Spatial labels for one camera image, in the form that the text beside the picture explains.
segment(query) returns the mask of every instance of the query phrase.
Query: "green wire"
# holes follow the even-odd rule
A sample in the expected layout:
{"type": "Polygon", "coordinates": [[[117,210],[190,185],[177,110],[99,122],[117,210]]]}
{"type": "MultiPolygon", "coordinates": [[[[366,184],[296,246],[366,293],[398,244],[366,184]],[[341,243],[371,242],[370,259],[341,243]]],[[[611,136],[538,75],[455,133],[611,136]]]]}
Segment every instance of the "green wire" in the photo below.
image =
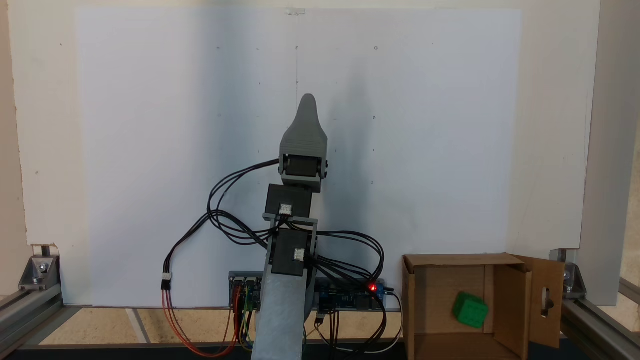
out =
{"type": "Polygon", "coordinates": [[[244,323],[244,328],[246,329],[246,340],[249,343],[249,345],[251,345],[253,347],[253,342],[251,341],[251,337],[249,337],[249,327],[246,325],[246,309],[248,307],[248,304],[249,304],[249,287],[247,286],[246,291],[244,293],[243,323],[244,323]]]}

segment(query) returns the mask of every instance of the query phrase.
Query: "yellow wire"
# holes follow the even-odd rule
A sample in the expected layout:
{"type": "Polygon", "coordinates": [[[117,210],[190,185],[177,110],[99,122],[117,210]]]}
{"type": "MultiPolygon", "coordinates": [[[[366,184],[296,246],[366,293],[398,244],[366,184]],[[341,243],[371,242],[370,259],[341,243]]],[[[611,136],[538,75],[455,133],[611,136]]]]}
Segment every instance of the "yellow wire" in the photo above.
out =
{"type": "MultiPolygon", "coordinates": [[[[240,332],[242,333],[243,329],[246,329],[246,339],[247,341],[251,342],[251,338],[249,337],[249,328],[246,325],[246,308],[247,308],[247,304],[248,304],[248,299],[249,299],[249,287],[246,288],[245,292],[244,292],[244,316],[243,316],[243,321],[242,324],[240,324],[240,332]]],[[[252,350],[248,347],[246,347],[242,341],[242,339],[240,339],[240,346],[242,346],[243,349],[252,352],[252,350]]]]}

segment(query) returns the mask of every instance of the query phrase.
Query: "white connector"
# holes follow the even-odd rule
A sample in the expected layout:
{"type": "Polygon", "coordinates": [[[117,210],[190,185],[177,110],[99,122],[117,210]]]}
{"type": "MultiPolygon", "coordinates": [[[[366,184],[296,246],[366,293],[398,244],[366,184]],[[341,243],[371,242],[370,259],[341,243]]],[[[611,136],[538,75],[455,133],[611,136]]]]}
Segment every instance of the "white connector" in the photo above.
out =
{"type": "Polygon", "coordinates": [[[305,249],[296,249],[293,252],[293,260],[300,261],[301,263],[305,262],[305,249]]]}
{"type": "Polygon", "coordinates": [[[280,215],[289,215],[293,214],[293,205],[280,204],[280,215]]]}

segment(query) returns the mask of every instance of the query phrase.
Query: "black base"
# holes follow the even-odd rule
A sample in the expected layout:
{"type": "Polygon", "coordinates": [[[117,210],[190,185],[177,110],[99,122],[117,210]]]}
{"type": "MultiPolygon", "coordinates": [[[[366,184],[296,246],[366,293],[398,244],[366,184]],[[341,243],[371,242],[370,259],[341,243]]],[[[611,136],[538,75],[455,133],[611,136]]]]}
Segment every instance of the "black base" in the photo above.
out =
{"type": "MultiPolygon", "coordinates": [[[[215,352],[218,347],[204,347],[206,352],[215,352]]],[[[303,360],[325,360],[328,358],[329,348],[322,343],[309,343],[305,349],[303,360]]],[[[16,350],[7,357],[8,360],[128,360],[128,359],[203,359],[184,347],[170,345],[104,345],[103,348],[43,348],[39,350],[16,350]]],[[[233,353],[224,357],[225,360],[250,360],[251,353],[236,347],[233,353]]],[[[383,354],[367,354],[359,357],[363,360],[406,359],[404,344],[398,343],[393,349],[383,354]]],[[[554,349],[529,344],[529,360],[589,360],[571,341],[562,339],[560,349],[554,349]]]]}

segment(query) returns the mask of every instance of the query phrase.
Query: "small hole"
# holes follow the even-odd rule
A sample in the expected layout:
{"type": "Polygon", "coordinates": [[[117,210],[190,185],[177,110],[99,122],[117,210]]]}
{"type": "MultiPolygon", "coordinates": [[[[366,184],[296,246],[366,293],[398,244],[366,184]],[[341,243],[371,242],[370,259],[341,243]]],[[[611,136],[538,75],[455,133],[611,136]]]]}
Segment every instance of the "small hole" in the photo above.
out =
{"type": "Polygon", "coordinates": [[[542,303],[540,304],[540,315],[543,318],[549,316],[549,310],[553,309],[554,302],[551,300],[551,291],[548,288],[542,288],[542,303]]]}

